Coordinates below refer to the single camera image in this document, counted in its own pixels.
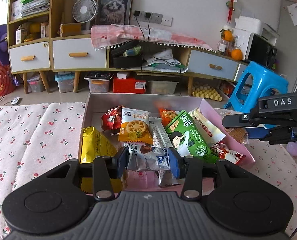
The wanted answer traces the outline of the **clear cracker packet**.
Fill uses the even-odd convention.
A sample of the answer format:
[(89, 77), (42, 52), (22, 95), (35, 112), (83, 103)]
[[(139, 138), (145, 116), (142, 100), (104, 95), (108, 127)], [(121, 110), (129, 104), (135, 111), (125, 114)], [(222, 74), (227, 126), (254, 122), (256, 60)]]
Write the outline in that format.
[[(241, 112), (233, 111), (231, 109), (216, 108), (215, 110), (221, 118), (224, 118), (227, 115), (241, 114)], [(225, 131), (237, 142), (241, 144), (249, 143), (248, 133), (245, 128), (225, 128)]]

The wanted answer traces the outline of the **white storage bin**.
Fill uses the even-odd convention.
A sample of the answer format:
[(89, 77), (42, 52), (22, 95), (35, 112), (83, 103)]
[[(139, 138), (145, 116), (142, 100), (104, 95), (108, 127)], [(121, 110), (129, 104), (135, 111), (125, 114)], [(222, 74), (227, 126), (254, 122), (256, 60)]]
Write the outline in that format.
[(174, 94), (179, 82), (176, 81), (147, 81), (148, 94)]

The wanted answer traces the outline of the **cherry print tablecloth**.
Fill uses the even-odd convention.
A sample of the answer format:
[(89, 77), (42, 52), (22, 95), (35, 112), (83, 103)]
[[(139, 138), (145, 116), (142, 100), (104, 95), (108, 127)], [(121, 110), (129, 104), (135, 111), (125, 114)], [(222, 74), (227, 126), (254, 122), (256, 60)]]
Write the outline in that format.
[[(2, 215), (4, 198), (79, 153), (84, 103), (0, 106), (0, 239), (10, 231)], [(297, 239), (297, 165), (281, 145), (251, 140), (251, 172), (287, 193), (294, 205), (286, 232)]]

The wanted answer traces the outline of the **stack of papers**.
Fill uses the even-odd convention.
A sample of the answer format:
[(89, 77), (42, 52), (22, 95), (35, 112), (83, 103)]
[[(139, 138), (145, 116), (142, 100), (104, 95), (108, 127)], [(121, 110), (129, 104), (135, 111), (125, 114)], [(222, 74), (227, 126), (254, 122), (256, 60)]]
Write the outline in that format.
[(12, 3), (11, 20), (17, 20), (49, 10), (50, 0), (17, 0)]

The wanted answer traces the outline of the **orange lotus biscuit packet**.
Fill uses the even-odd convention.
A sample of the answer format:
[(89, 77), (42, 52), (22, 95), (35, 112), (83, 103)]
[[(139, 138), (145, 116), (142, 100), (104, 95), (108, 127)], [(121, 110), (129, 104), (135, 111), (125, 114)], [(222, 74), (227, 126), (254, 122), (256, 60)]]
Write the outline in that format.
[(153, 137), (149, 131), (150, 114), (148, 111), (123, 106), (121, 108), (122, 120), (118, 140), (153, 144)]

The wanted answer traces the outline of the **red snack packet left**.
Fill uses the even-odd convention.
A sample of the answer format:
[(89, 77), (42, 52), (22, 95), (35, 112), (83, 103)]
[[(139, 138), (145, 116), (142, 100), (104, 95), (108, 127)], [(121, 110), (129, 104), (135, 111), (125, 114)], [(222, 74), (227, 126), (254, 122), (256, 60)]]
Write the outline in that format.
[(122, 122), (122, 106), (112, 107), (101, 117), (101, 128), (103, 131), (110, 131), (113, 134), (120, 132)]

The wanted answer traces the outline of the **pink cardboard snack box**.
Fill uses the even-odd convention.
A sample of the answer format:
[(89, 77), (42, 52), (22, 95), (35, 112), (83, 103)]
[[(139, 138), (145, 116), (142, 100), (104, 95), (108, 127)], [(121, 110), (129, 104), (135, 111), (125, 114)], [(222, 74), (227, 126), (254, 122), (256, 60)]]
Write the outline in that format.
[[(190, 112), (196, 108), (199, 108), (202, 115), (204, 115), (209, 121), (217, 126), (221, 131), (225, 131), (222, 126), (222, 119), (215, 109), (206, 101), (200, 98), (193, 98), (187, 96), (175, 96), (175, 95), (154, 95), (154, 94), (116, 94), (116, 93), (91, 93), (89, 94), (86, 102), (85, 116), (82, 122), (82, 129), (86, 127), (95, 127), (100, 133), (102, 133), (112, 144), (118, 149), (122, 146), (118, 142), (118, 136), (112, 134), (109, 131), (103, 131), (101, 128), (102, 115), (112, 107), (126, 106), (129, 108), (140, 109), (150, 112), (150, 116), (156, 118), (160, 117), (159, 109), (169, 110), (185, 110)], [(127, 172), (123, 174), (121, 179), (123, 184), (123, 190), (127, 189), (126, 178)], [(135, 191), (163, 191), (163, 190), (175, 190), (181, 191), (180, 185), (184, 182), (184, 179), (177, 179), (180, 184), (169, 187), (157, 187), (152, 189), (135, 190)]]

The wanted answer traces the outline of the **orange fruit upper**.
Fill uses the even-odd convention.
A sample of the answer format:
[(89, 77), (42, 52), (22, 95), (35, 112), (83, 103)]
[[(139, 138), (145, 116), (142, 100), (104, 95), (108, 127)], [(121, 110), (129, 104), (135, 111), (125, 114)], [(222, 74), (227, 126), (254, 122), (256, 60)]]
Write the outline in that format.
[(234, 40), (234, 36), (231, 30), (222, 29), (221, 31), (221, 39), (227, 42), (232, 42)]

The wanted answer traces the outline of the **white grey cookie packet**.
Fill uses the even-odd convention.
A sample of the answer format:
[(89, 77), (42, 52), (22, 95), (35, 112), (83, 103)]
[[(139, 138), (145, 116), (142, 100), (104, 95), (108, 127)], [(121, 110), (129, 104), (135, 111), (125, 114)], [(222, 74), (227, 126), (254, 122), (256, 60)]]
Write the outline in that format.
[[(154, 116), (149, 117), (149, 131), (153, 137), (153, 147), (170, 148), (173, 146), (161, 122), (161, 118)], [(180, 182), (174, 178), (171, 171), (162, 170), (158, 171), (158, 174), (159, 186), (162, 188), (180, 184)]]

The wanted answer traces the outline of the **clear storage bin orange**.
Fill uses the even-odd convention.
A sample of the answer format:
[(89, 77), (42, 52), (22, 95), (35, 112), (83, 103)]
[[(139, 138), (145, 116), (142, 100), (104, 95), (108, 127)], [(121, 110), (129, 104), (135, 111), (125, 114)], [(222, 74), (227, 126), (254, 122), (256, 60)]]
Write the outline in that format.
[(110, 80), (113, 75), (112, 72), (107, 71), (90, 71), (84, 79), (88, 81), (91, 93), (105, 93), (109, 91)]

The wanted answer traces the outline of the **yellow snack packet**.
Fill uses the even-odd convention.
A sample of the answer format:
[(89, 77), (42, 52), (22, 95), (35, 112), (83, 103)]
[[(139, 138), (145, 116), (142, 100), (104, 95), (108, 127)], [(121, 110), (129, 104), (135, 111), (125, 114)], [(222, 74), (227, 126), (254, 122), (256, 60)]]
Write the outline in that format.
[[(80, 163), (82, 164), (92, 163), (96, 157), (113, 157), (117, 153), (113, 144), (93, 126), (82, 129), (81, 142)], [(119, 193), (123, 189), (120, 179), (111, 179), (111, 185), (114, 193)], [(81, 189), (85, 193), (93, 193), (93, 179), (82, 178)]]

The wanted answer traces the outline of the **silver blue snack packet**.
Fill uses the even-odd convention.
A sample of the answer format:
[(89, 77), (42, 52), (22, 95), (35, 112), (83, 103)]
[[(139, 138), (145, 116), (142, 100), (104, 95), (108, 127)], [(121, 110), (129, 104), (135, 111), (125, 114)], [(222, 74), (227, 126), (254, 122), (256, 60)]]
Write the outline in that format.
[(124, 143), (129, 152), (127, 169), (135, 172), (169, 171), (170, 160), (167, 148)]

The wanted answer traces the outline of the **white red-label snack packet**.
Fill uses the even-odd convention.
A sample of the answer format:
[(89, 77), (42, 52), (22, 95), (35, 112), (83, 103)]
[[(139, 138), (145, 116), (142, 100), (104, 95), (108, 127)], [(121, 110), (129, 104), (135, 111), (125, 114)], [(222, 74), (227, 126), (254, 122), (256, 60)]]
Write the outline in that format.
[(192, 117), (198, 131), (209, 147), (212, 147), (226, 137), (217, 126), (202, 115), (199, 108), (189, 112), (189, 115)]

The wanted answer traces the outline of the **yellow egg tray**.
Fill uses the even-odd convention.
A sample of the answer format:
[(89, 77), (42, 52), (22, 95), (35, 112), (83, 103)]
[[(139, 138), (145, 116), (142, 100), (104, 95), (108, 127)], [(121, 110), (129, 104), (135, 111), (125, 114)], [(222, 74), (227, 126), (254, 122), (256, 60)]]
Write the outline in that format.
[(221, 94), (207, 83), (196, 82), (193, 84), (192, 93), (193, 97), (198, 97), (202, 99), (210, 99), (213, 101), (221, 102), (223, 100)]

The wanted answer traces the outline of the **framed cat picture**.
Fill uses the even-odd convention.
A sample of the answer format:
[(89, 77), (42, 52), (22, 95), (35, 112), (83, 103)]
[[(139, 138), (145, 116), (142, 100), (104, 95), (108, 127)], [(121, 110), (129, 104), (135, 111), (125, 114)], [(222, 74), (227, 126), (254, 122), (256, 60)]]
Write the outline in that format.
[(133, 0), (96, 0), (98, 13), (96, 25), (128, 25), (130, 23)]

